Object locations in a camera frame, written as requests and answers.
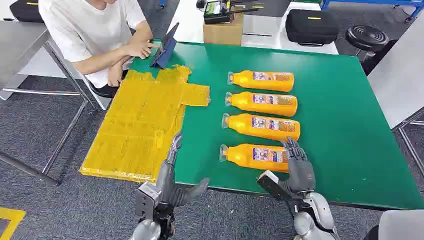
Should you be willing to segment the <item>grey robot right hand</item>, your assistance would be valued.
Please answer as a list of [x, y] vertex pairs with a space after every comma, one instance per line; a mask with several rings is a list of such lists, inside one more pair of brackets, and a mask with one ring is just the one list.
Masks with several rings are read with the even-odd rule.
[[301, 199], [306, 192], [316, 187], [316, 178], [312, 163], [299, 143], [288, 136], [282, 141], [288, 159], [289, 178], [282, 182], [282, 189], [293, 199]]

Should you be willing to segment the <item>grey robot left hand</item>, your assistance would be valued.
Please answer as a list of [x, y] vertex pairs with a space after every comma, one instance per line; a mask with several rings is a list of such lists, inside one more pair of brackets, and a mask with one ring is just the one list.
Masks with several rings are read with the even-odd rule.
[[175, 207], [183, 207], [202, 195], [210, 183], [208, 177], [203, 178], [196, 186], [180, 187], [175, 182], [175, 163], [183, 135], [178, 132], [172, 139], [167, 158], [161, 164], [156, 186], [161, 190], [159, 204], [154, 210], [155, 217], [164, 218], [173, 213]]

